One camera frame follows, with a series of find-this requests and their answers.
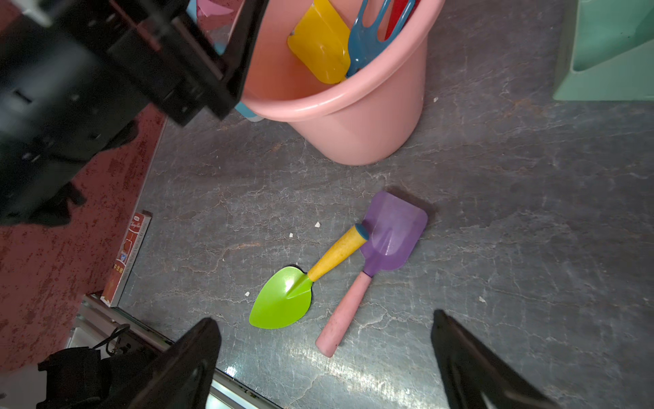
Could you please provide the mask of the blue pink spray bottle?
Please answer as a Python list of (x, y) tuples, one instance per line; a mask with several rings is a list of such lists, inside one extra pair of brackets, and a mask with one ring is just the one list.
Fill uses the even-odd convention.
[[(187, 13), (189, 13), (189, 16), (192, 18), (192, 20), (196, 23), (199, 23), (200, 20), (203, 22), (208, 22), (208, 16), (204, 14), (204, 11), (201, 8), (201, 3), (202, 1), (192, 1), (189, 3), (187, 6)], [(213, 43), (214, 49), (217, 54), (222, 55), (227, 47), (227, 42), (230, 37), (230, 31), (232, 29), (232, 26), (230, 24), (224, 25), (222, 27), (216, 27), (213, 30), (209, 30), (205, 34), (211, 39), (211, 42)], [(247, 119), (248, 121), (252, 123), (258, 123), (263, 121), (263, 118), (256, 115), (254, 112), (252, 112), (245, 104), (240, 102), (236, 107), (235, 110), (237, 113), (239, 113), (243, 118)]]

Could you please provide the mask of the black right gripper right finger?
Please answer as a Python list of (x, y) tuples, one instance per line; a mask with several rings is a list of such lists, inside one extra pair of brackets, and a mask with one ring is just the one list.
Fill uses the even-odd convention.
[(557, 407), (442, 309), (431, 340), (451, 408)]

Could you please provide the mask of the red toy shovel wooden handle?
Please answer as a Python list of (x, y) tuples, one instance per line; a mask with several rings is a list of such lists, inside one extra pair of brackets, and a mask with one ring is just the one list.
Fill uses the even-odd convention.
[(395, 39), (420, 4), (420, 0), (394, 0), (388, 20), (386, 40)]

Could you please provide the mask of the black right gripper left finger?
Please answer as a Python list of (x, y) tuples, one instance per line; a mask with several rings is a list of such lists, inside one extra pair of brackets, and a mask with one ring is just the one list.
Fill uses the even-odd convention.
[(218, 324), (203, 318), (100, 408), (205, 408), (221, 347)]

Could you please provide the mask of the green toy trowel yellow handle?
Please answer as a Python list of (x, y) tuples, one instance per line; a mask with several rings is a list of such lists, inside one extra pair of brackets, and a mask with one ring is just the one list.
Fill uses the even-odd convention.
[(249, 317), (253, 327), (275, 330), (288, 327), (308, 312), (313, 284), (357, 252), (370, 238), (361, 223), (354, 225), (308, 271), (296, 266), (279, 269), (263, 286)]

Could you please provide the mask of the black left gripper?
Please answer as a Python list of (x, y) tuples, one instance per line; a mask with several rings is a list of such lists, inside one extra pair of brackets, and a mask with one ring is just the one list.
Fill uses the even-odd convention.
[(1, 223), (57, 227), (73, 178), (138, 134), (155, 105), (177, 124), (241, 102), (267, 0), (243, 1), (218, 54), (185, 1), (19, 1), (1, 34)]

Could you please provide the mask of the blue toy rake yellow handle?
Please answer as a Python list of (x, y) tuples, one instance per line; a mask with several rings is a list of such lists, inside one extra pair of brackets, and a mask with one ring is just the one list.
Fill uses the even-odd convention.
[(390, 3), (389, 0), (384, 1), (379, 13), (377, 14), (376, 20), (369, 27), (366, 27), (363, 19), (364, 12), (368, 6), (368, 0), (362, 1), (348, 40), (348, 52), (351, 62), (346, 74), (347, 78), (354, 76), (354, 74), (366, 67), (377, 56), (379, 56), (381, 52), (385, 51), (386, 47), (388, 47), (394, 40), (385, 39), (381, 41), (377, 35)]

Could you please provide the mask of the yellow toy shovel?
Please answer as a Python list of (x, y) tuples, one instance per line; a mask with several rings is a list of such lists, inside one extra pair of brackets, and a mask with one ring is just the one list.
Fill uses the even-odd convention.
[(287, 37), (287, 45), (323, 84), (336, 85), (347, 77), (350, 29), (330, 1), (313, 1)]

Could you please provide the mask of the purple toy shovel pink handle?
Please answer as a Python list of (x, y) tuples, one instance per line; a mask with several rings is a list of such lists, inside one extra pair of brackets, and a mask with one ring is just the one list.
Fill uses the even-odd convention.
[(336, 352), (371, 284), (381, 271), (405, 265), (427, 226), (427, 212), (388, 192), (377, 193), (364, 217), (370, 234), (361, 247), (364, 267), (316, 340), (321, 354)]

